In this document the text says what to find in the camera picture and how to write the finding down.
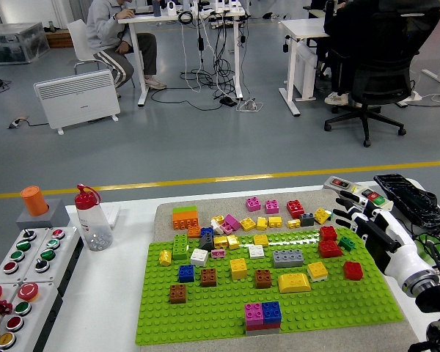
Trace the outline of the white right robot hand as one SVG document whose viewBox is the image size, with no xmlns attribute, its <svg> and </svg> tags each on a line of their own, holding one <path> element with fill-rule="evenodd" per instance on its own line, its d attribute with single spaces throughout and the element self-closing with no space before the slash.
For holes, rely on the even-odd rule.
<svg viewBox="0 0 440 352">
<path fill-rule="evenodd" d="M 399 284 L 410 297 L 439 283 L 436 272 L 417 252 L 417 246 L 400 222 L 370 200 L 341 191 L 336 202 L 345 210 L 334 210 L 339 225 L 355 232 L 379 270 Z"/>
</svg>

